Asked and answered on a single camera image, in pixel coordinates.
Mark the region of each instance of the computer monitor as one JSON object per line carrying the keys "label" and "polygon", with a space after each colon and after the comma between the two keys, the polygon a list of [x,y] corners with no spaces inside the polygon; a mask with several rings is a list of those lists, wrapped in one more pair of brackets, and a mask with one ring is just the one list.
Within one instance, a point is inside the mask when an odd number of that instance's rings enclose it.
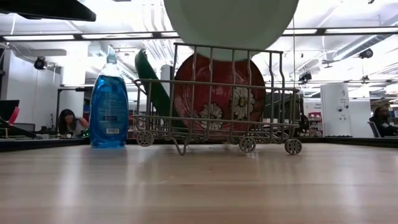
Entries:
{"label": "computer monitor", "polygon": [[19,100],[0,100],[0,118],[9,121],[15,107],[19,106]]}

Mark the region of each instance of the white plate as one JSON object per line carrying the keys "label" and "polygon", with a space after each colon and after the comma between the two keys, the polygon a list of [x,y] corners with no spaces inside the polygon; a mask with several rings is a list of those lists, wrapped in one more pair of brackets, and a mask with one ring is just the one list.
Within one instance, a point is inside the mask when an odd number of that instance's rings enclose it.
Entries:
{"label": "white plate", "polygon": [[[285,31],[299,0],[164,0],[171,24],[189,44],[266,49]],[[198,48],[210,58],[210,49]],[[235,60],[248,57],[236,51]],[[214,50],[231,61],[230,50]]]}

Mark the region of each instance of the dish rack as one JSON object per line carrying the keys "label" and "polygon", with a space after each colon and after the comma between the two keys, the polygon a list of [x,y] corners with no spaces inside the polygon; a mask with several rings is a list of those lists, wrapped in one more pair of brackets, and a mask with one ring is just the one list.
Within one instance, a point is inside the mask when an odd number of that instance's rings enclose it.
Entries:
{"label": "dish rack", "polygon": [[[137,79],[134,84],[138,87],[137,99],[133,99],[137,102],[137,110],[133,116],[135,119],[135,131],[134,138],[137,140],[138,145],[143,147],[151,146],[155,139],[162,139],[166,141],[172,141],[177,151],[180,155],[185,155],[187,151],[187,146],[191,142],[204,143],[211,139],[217,139],[218,141],[223,141],[229,144],[237,144],[243,152],[249,153],[255,150],[256,144],[285,144],[285,150],[291,155],[297,155],[302,151],[302,143],[298,139],[293,139],[295,128],[299,125],[295,122],[295,110],[297,107],[297,97],[298,89],[286,88],[285,87],[285,77],[282,72],[282,58],[283,52],[274,50],[258,50],[258,49],[239,49],[239,48],[229,48],[220,46],[209,46],[209,45],[197,45],[197,44],[185,44],[185,43],[174,43],[174,64],[171,71],[170,80],[158,80],[158,79]],[[269,65],[272,65],[272,58],[274,55],[279,56],[279,72],[282,77],[282,81],[279,82],[282,87],[274,87],[274,72],[272,71],[272,66],[269,67],[269,72],[271,74],[271,82],[265,86],[254,86],[254,85],[237,85],[229,83],[213,83],[213,82],[195,82],[195,81],[180,81],[174,80],[174,74],[176,71],[177,64],[177,53],[179,46],[191,47],[193,49],[193,56],[196,58],[197,49],[199,47],[209,48],[211,55],[213,55],[214,49],[223,49],[231,51],[231,66],[234,71],[234,54],[236,51],[246,51],[248,53],[248,74],[249,79],[251,79],[250,63],[252,52],[264,52],[269,54]],[[212,61],[213,57],[210,57],[210,75],[212,75]],[[193,61],[193,68],[196,67],[196,60]],[[155,111],[155,107],[152,104],[152,86],[159,85],[162,83],[168,83],[170,86],[170,105],[169,113],[167,116],[161,116]],[[250,93],[253,89],[260,89],[264,91],[264,106],[265,109],[270,111],[267,117],[264,117],[264,112],[261,113],[259,120],[251,121],[250,116],[247,116],[245,120],[234,119],[219,119],[211,118],[208,114],[207,118],[199,118],[194,116],[194,113],[190,113],[190,116],[179,117],[174,113],[174,85],[190,85],[194,89],[197,85],[208,85],[210,86],[210,91],[213,86],[229,86],[232,88],[232,100],[234,99],[235,88],[247,88]],[[139,111],[140,108],[140,96],[145,94],[146,99],[146,110],[144,112]],[[211,104],[211,94],[207,107]],[[175,125],[175,123],[186,123],[189,122],[191,125],[181,127]],[[207,123],[205,129],[198,129],[193,125],[195,122]],[[229,123],[229,130],[214,130],[210,129],[210,123],[212,122],[222,122]],[[235,124],[246,124],[246,130],[235,130],[233,127]],[[183,147],[181,148],[178,144],[183,142]]]}

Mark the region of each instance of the white daisy pattern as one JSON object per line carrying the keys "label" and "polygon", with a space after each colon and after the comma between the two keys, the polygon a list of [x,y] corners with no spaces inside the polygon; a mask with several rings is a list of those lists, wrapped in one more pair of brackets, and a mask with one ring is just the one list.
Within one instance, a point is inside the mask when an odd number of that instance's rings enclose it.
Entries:
{"label": "white daisy pattern", "polygon": [[204,105],[203,107],[204,107],[204,109],[201,112],[199,112],[200,118],[207,118],[208,114],[210,114],[210,119],[212,119],[214,121],[210,121],[210,122],[201,121],[200,126],[203,129],[206,129],[207,124],[209,124],[210,130],[221,129],[221,127],[223,126],[223,123],[221,121],[217,121],[217,120],[221,119],[223,117],[223,110],[216,103],[210,104],[210,109],[209,109],[208,105]]}
{"label": "white daisy pattern", "polygon": [[253,112],[253,106],[256,103],[253,94],[250,92],[250,97],[248,99],[248,89],[247,88],[241,88],[241,87],[236,87],[234,91],[234,100],[233,103],[234,105],[232,106],[233,108],[233,113],[237,117],[237,119],[243,119],[247,118],[248,116],[248,107],[249,107],[249,114]]}

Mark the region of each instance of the green cutting board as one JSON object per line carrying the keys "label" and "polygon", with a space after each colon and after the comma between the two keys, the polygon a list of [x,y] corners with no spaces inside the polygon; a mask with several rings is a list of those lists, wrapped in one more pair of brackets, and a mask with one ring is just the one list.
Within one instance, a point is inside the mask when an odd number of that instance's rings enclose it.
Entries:
{"label": "green cutting board", "polygon": [[[139,51],[135,58],[136,69],[138,73],[138,77],[142,79],[154,79],[158,80],[157,75],[148,62],[146,55],[143,51]],[[145,91],[149,92],[149,82],[142,82]],[[154,104],[157,113],[160,116],[169,116],[170,113],[170,97],[166,93],[161,83],[152,82],[152,89],[150,93],[150,101]],[[172,112],[173,117],[179,117],[175,108],[173,108]],[[173,128],[186,128],[184,123],[181,120],[172,120]]]}

